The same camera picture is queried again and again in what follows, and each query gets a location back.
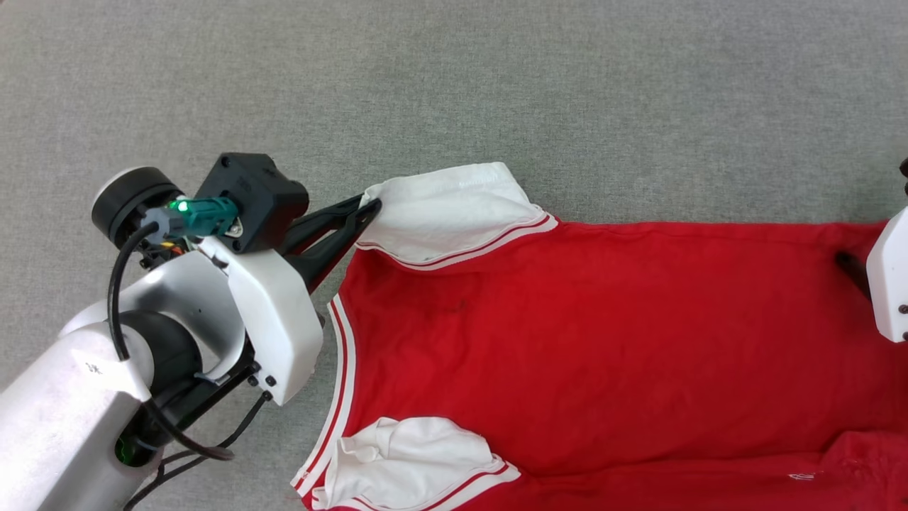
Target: gray floor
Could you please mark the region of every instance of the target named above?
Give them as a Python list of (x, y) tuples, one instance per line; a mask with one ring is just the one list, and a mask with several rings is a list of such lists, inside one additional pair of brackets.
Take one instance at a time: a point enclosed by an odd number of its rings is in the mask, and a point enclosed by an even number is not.
[[(6, 0), (0, 387), (104, 296), (97, 187), (147, 164), (194, 191), (221, 151), (270, 154), (313, 206), (500, 160), (567, 220), (877, 220), (908, 204), (908, 3)], [(237, 461), (143, 509), (300, 509), (327, 346)], [(252, 400), (193, 435), (220, 440)]]

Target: black cable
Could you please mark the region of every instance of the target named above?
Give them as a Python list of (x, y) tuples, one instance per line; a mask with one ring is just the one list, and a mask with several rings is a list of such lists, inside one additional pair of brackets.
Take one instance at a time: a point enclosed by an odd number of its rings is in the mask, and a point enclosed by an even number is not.
[[(265, 402), (271, 401), (271, 393), (265, 392), (259, 397), (259, 400), (255, 402), (255, 405), (252, 405), (252, 408), (249, 412), (246, 413), (246, 417), (240, 422), (240, 425), (236, 427), (236, 430), (233, 431), (233, 434), (224, 439), (223, 442), (218, 444), (218, 447), (229, 447), (230, 444), (236, 442), (236, 439), (242, 435), (243, 431), (249, 427), (249, 424), (252, 423), (252, 420), (255, 418), (256, 414), (259, 413), (259, 410), (262, 409), (262, 406)], [(205, 461), (205, 457), (197, 456), (193, 461), (187, 463), (183, 466), (178, 466), (174, 470), (171, 470), (167, 474), (164, 473), (164, 466), (173, 463), (179, 459), (183, 459), (187, 456), (192, 456), (194, 454), (192, 451), (182, 451), (172, 456), (167, 456), (165, 459), (161, 460), (161, 464), (158, 465), (158, 474), (154, 480), (146, 487), (142, 488), (139, 493), (135, 494), (129, 502), (126, 503), (126, 506), (123, 507), (123, 511), (133, 511), (133, 508), (139, 504), (142, 499), (146, 498), (149, 494), (152, 493), (156, 488), (160, 487), (167, 481), (170, 481), (174, 477), (186, 472), (187, 470), (193, 468), (194, 466), (200, 465)]]
[[(113, 347), (116, 349), (116, 354), (120, 357), (121, 361), (129, 360), (129, 349), (126, 347), (126, 339), (123, 337), (123, 327), (120, 325), (120, 284), (123, 282), (123, 273), (126, 271), (126, 264), (129, 262), (129, 256), (133, 253), (133, 250), (135, 250), (146, 236), (157, 232), (157, 230), (157, 222), (151, 222), (149, 225), (139, 228), (139, 230), (129, 236), (129, 239), (123, 244), (123, 247), (120, 249), (120, 255), (117, 256), (116, 262), (113, 263), (111, 282), (107, 287), (107, 323), (108, 326), (110, 326)], [(187, 449), (200, 456), (221, 461), (233, 459), (233, 453), (228, 449), (219, 446), (206, 447), (184, 435), (179, 428), (171, 423), (170, 419), (164, 415), (161, 408), (159, 408), (152, 399), (143, 402), (142, 407), (161, 429), (166, 431), (168, 435), (172, 436), (174, 440)]]

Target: green connector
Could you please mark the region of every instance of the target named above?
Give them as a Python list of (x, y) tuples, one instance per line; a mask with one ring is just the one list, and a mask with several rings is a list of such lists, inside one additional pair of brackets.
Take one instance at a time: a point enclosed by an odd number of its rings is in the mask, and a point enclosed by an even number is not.
[(167, 207), (183, 218), (184, 235), (223, 235), (240, 214), (227, 197), (180, 199)]

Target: red stripe trim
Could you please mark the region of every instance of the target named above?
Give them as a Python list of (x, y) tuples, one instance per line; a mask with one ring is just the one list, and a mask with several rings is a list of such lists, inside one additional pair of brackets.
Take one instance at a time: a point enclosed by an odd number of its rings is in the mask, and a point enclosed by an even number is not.
[[(428, 262), (428, 263), (405, 263), (405, 262), (403, 262), (403, 261), (400, 261), (400, 262), (401, 262), (403, 265), (406, 265), (406, 266), (418, 266), (418, 267), (437, 265), (437, 264), (439, 264), (439, 263), (443, 263), (443, 262), (445, 262), (445, 261), (447, 261), (447, 260), (449, 260), (449, 259), (452, 259), (452, 258), (454, 258), (454, 257), (465, 256), (465, 255), (467, 255), (467, 254), (472, 254), (472, 253), (474, 253), (474, 252), (478, 252), (478, 251), (480, 251), (480, 250), (484, 250), (485, 248), (487, 248), (487, 247), (489, 247), (489, 246), (491, 246), (491, 245), (495, 245), (497, 242), (501, 241), (501, 238), (503, 238), (503, 237), (505, 237), (505, 236), (507, 236), (507, 235), (509, 235), (509, 234), (511, 234), (511, 233), (513, 233), (513, 232), (515, 232), (515, 231), (519, 231), (520, 229), (532, 229), (532, 228), (534, 228), (534, 227), (539, 227), (540, 225), (545, 224), (545, 223), (549, 220), (549, 218), (551, 218), (551, 215), (545, 215), (545, 216), (542, 218), (542, 220), (536, 222), (535, 224), (532, 224), (532, 225), (518, 225), (517, 227), (514, 227), (514, 228), (512, 228), (512, 229), (509, 229), (509, 230), (507, 230), (507, 231), (501, 233), (500, 235), (496, 236), (494, 239), (492, 239), (491, 241), (489, 241), (488, 243), (486, 243), (486, 244), (484, 244), (484, 245), (480, 245), (480, 246), (477, 246), (476, 248), (471, 248), (470, 250), (465, 250), (465, 251), (463, 251), (463, 252), (457, 252), (457, 253), (454, 253), (454, 254), (445, 255), (444, 257), (442, 257), (441, 259), (438, 259), (438, 260), (436, 260), (436, 261), (430, 261), (430, 262)], [(381, 245), (379, 245), (379, 244), (377, 244), (377, 243), (372, 243), (372, 242), (362, 242), (362, 243), (358, 243), (357, 245), (359, 245), (359, 246), (376, 246), (376, 247), (378, 247), (378, 248), (384, 249), (383, 246), (381, 246)]]
[[(470, 479), (467, 479), (462, 485), (455, 488), (454, 491), (445, 495), (445, 497), (442, 498), (440, 501), (436, 502), (435, 504), (433, 504), (429, 507), (423, 507), (420, 511), (430, 511), (431, 509), (441, 506), (442, 504), (447, 502), (449, 499), (451, 499), (454, 495), (456, 495), (458, 492), (462, 491), (467, 486), (472, 485), (474, 482), (476, 482), (477, 479), (479, 479), (481, 477), (485, 477), (485, 476), (500, 476), (501, 474), (504, 474), (505, 471), (508, 470), (508, 468), (509, 468), (508, 464), (505, 463), (505, 465), (496, 472), (482, 472), (482, 473), (476, 474), (475, 476), (471, 477)], [(361, 497), (355, 496), (355, 497), (353, 497), (353, 500), (368, 507), (369, 509), (372, 509), (372, 511), (382, 511), (381, 509), (378, 509), (377, 507), (373, 507), (372, 504), (366, 502)]]
[[(338, 313), (337, 306), (334, 305), (333, 301), (331, 301), (331, 312), (334, 314), (335, 325), (338, 326), (338, 330), (340, 331), (340, 340), (343, 341), (342, 342), (343, 358), (341, 360), (341, 362), (343, 363), (343, 368), (342, 368), (342, 372), (340, 374), (340, 380), (341, 380), (340, 381), (340, 390), (341, 391), (338, 393), (338, 403), (334, 409), (334, 417), (331, 418), (331, 425), (328, 428), (328, 434), (325, 435), (325, 441), (321, 444), (321, 447), (319, 447), (318, 454), (316, 454), (315, 457), (312, 459), (312, 464), (306, 468), (306, 473), (309, 473), (316, 465), (318, 465), (319, 460), (321, 459), (321, 455), (324, 454), (325, 448), (327, 448), (328, 444), (331, 442), (331, 435), (334, 433), (334, 427), (337, 425), (338, 416), (341, 414), (341, 408), (342, 408), (342, 405), (344, 402), (343, 393), (344, 393), (345, 387), (347, 386), (347, 353), (350, 351), (350, 348), (347, 346), (347, 333), (344, 332), (343, 322), (341, 322), (341, 315)], [(302, 486), (302, 481), (304, 478), (305, 477), (300, 477), (300, 481), (297, 482), (296, 486), (294, 486), (294, 489), (297, 489), (297, 490), (300, 489), (300, 486)]]

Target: white sleeve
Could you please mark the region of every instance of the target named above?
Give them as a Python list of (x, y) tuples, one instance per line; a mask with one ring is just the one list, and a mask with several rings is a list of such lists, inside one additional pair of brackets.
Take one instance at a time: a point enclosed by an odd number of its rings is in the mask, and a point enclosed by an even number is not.
[(381, 199), (381, 212), (357, 247), (381, 250), (420, 269), (476, 256), (516, 237), (510, 233), (542, 232), (558, 224), (529, 202), (500, 162), (395, 177), (370, 186), (362, 203), (374, 198)]
[(312, 490), (314, 509), (441, 511), (520, 476), (482, 436), (441, 417), (383, 417), (333, 449), (325, 485)]

